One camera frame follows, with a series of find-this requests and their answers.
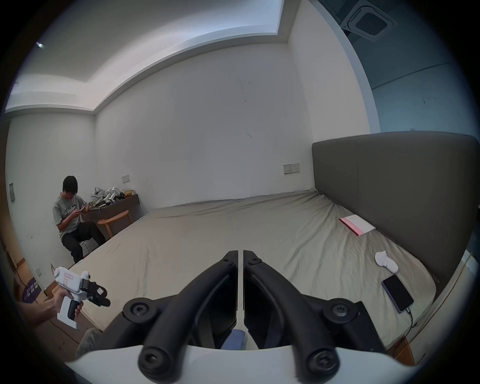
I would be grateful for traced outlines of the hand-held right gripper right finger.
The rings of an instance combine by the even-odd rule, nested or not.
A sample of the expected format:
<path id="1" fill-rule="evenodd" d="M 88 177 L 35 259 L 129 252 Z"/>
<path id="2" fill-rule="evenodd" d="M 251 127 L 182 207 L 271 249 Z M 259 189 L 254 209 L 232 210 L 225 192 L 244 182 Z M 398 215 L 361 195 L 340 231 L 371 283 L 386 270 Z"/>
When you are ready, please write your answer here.
<path id="1" fill-rule="evenodd" d="M 261 350 L 291 346 L 299 380 L 330 380 L 337 348 L 387 353 L 363 302 L 303 295 L 254 252 L 243 258 L 244 325 Z"/>

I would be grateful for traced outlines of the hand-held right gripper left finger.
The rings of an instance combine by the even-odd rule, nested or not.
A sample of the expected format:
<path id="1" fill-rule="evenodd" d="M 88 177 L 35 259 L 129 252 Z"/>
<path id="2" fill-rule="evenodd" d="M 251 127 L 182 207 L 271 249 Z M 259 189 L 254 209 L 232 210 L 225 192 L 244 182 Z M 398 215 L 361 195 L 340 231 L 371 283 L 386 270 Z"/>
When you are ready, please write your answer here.
<path id="1" fill-rule="evenodd" d="M 187 346 L 219 350 L 237 323 L 238 251 L 200 273 L 177 295 L 136 297 L 100 336 L 99 351 L 140 346 L 147 379 L 179 379 Z"/>

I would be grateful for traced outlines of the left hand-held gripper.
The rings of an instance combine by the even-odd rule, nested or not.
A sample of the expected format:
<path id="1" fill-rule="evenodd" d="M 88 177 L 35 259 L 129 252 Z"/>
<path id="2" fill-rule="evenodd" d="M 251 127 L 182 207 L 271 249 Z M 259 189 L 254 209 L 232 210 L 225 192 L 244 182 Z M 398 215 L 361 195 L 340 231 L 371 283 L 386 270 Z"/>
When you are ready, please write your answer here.
<path id="1" fill-rule="evenodd" d="M 67 291 L 57 313 L 57 320 L 63 324 L 77 331 L 81 330 L 81 325 L 75 320 L 75 310 L 85 300 L 98 307 L 110 307 L 111 301 L 106 298 L 107 290 L 96 282 L 91 282 L 87 271 L 78 275 L 65 267 L 58 267 L 53 274 L 57 285 Z"/>

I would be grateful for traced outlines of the person's left hand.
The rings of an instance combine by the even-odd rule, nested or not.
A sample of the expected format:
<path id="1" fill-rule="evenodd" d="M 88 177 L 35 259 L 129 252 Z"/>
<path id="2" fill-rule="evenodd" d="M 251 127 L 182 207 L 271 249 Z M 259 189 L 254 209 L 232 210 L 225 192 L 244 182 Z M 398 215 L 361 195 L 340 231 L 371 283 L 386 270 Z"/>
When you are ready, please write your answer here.
<path id="1" fill-rule="evenodd" d="M 74 297 L 71 293 L 71 291 L 58 286 L 57 289 L 53 292 L 53 297 L 50 299 L 47 299 L 40 303 L 42 307 L 42 316 L 44 321 L 50 320 L 53 317 L 56 317 L 56 315 L 60 312 L 63 300 L 65 298 L 71 299 L 72 301 L 74 300 Z"/>

